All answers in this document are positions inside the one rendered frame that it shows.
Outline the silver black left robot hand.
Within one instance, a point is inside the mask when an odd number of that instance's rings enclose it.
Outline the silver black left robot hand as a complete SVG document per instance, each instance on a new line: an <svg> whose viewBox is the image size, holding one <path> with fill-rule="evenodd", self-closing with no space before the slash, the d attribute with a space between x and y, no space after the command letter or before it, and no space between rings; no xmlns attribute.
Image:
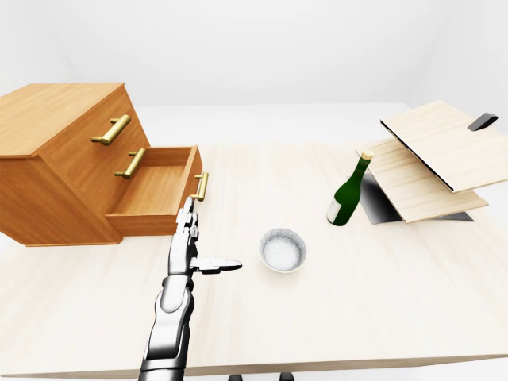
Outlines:
<svg viewBox="0 0 508 381"><path fill-rule="evenodd" d="M196 242L199 237L198 214L194 211L194 199L188 197L176 218L177 229L171 241L168 258L169 275L192 276L196 271L202 274L219 274L243 267L238 260L199 257Z"/></svg>

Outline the open wooden drawer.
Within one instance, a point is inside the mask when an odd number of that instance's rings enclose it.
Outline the open wooden drawer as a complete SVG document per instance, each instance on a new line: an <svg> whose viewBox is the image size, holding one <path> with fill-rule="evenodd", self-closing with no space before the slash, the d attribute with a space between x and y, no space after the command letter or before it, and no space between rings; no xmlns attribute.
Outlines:
<svg viewBox="0 0 508 381"><path fill-rule="evenodd" d="M123 236L172 235L186 198L198 190L198 147L147 148L106 220Z"/></svg>

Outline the wooden cabinet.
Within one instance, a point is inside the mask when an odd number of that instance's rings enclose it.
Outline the wooden cabinet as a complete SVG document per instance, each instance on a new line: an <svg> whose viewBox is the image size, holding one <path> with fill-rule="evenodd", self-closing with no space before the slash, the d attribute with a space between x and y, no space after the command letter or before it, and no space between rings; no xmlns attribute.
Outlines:
<svg viewBox="0 0 508 381"><path fill-rule="evenodd" d="M0 232L27 246L124 238L38 151L123 83L34 83L0 97Z"/></svg>

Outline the grey speckled bowl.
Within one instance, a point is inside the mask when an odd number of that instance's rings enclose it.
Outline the grey speckled bowl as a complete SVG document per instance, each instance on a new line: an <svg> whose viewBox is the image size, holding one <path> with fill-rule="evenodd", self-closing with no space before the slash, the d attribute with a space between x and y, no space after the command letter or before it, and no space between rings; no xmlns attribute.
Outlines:
<svg viewBox="0 0 508 381"><path fill-rule="evenodd" d="M278 273L297 271L306 260L306 244L294 231L276 228L267 231L260 239L260 258Z"/></svg>

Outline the green glass bottle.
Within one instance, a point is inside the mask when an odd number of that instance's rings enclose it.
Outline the green glass bottle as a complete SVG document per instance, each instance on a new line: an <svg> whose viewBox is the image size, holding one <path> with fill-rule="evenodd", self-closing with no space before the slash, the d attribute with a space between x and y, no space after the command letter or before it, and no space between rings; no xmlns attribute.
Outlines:
<svg viewBox="0 0 508 381"><path fill-rule="evenodd" d="M360 201L361 183L373 156L372 151L363 151L352 175L335 192L326 213L332 225L344 226L350 220Z"/></svg>

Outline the pale wood board, black underside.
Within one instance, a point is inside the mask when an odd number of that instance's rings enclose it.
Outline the pale wood board, black underside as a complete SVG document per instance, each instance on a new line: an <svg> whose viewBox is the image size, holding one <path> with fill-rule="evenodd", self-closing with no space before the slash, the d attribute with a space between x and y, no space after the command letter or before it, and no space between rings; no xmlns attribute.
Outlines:
<svg viewBox="0 0 508 381"><path fill-rule="evenodd" d="M360 202L373 224L471 221L467 212L487 205L473 190L452 193L394 138L374 144L371 150L374 156L361 183Z"/></svg>

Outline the large pale wood board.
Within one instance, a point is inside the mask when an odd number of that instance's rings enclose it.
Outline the large pale wood board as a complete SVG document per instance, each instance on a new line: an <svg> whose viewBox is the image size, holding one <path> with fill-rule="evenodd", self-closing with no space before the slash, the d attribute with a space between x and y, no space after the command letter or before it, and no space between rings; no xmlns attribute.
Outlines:
<svg viewBox="0 0 508 381"><path fill-rule="evenodd" d="M385 117L382 125L453 192L508 181L508 135L442 100Z"/></svg>

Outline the small black block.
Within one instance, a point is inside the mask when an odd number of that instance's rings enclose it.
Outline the small black block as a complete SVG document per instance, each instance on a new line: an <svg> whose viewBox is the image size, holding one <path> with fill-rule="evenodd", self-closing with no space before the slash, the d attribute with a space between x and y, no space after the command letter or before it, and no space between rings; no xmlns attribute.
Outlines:
<svg viewBox="0 0 508 381"><path fill-rule="evenodd" d="M493 113L484 113L476 120L474 120L469 126L468 129L472 132L480 131L481 129L485 129L492 125L499 119L499 116Z"/></svg>

